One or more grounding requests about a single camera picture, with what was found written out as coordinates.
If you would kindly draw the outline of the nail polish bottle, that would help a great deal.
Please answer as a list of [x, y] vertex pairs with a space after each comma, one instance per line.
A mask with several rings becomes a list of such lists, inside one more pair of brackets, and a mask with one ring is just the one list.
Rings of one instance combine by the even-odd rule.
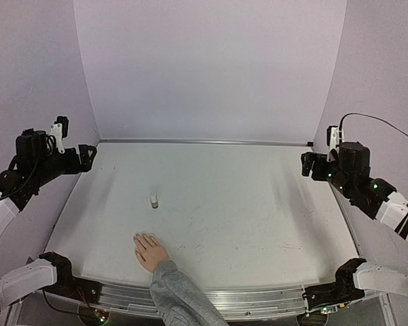
[[151, 207], [152, 207], [153, 209], [157, 209], [157, 208], [158, 208], [158, 197], [157, 197], [156, 194], [151, 194], [151, 195], [150, 195], [150, 204], [151, 204]]

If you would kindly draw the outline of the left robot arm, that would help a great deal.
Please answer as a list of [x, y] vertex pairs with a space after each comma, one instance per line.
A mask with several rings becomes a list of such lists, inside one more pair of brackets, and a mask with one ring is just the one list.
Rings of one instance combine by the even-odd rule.
[[[16, 139], [16, 155], [0, 174], [0, 237], [23, 212], [41, 187], [62, 175], [87, 173], [97, 154], [92, 145], [65, 148], [67, 127], [57, 122], [50, 131], [28, 129]], [[56, 253], [46, 253], [33, 262], [0, 276], [0, 312], [26, 295], [53, 286], [65, 297], [78, 291], [71, 262]]]

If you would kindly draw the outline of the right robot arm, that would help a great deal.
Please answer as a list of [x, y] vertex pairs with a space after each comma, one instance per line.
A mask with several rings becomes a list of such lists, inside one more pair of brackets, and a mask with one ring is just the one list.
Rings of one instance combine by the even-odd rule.
[[[383, 179], [370, 176], [370, 151], [360, 143], [338, 144], [328, 155], [301, 155], [302, 175], [329, 182], [352, 206], [389, 227], [408, 242], [408, 200]], [[307, 287], [303, 299], [309, 311], [360, 300], [367, 290], [408, 297], [408, 272], [352, 258], [340, 266], [331, 283]]]

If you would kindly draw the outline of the mannequin hand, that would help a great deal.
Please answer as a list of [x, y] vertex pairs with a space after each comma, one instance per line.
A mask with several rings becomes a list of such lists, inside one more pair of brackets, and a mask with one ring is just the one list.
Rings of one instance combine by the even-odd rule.
[[148, 272], [154, 273], [159, 264], [170, 260], [168, 252], [154, 236], [145, 233], [136, 234], [133, 242], [136, 246], [135, 256]]

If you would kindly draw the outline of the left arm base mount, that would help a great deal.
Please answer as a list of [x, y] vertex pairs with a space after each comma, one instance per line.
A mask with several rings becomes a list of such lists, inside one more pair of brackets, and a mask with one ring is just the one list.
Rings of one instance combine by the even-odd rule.
[[55, 284], [44, 287], [44, 290], [61, 297], [96, 304], [99, 301], [102, 284], [94, 280], [72, 276], [69, 280], [58, 280]]

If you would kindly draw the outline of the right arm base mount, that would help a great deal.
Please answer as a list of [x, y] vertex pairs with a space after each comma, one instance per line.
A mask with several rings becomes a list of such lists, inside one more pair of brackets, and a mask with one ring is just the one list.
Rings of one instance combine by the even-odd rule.
[[311, 286], [306, 288], [303, 293], [303, 299], [307, 302], [309, 312], [328, 306], [347, 304], [362, 299], [364, 296], [365, 291], [362, 289], [338, 289], [334, 283]]

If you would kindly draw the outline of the grey sleeved forearm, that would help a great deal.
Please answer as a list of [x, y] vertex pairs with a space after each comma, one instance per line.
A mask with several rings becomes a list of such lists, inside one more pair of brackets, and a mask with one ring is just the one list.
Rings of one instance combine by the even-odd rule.
[[173, 261], [158, 265], [150, 295], [166, 326], [227, 324], [207, 296]]

